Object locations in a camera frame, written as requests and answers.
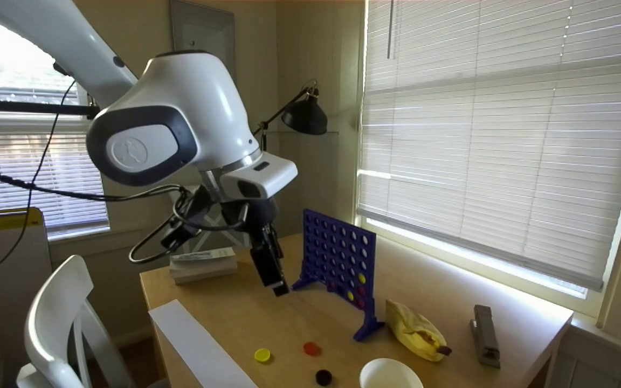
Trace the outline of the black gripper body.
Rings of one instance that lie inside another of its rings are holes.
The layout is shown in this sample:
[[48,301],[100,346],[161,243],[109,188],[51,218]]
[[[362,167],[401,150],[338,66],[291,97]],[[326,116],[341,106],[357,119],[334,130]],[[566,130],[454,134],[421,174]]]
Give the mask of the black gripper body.
[[272,233],[276,200],[225,202],[223,218],[233,230],[246,233],[252,248],[260,248]]

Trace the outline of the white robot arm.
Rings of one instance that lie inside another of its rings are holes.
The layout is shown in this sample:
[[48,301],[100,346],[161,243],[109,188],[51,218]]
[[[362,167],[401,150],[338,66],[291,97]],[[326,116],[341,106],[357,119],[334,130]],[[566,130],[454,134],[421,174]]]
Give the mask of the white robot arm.
[[96,167],[125,184],[154,184],[183,167],[201,174],[161,223],[161,246],[174,251],[209,229],[250,236],[260,277],[286,291],[274,230],[274,195],[298,165],[260,146],[239,89],[225,61],[203,50],[154,55],[132,73],[87,20],[74,0],[0,0],[0,25],[56,60],[100,106],[87,134]]

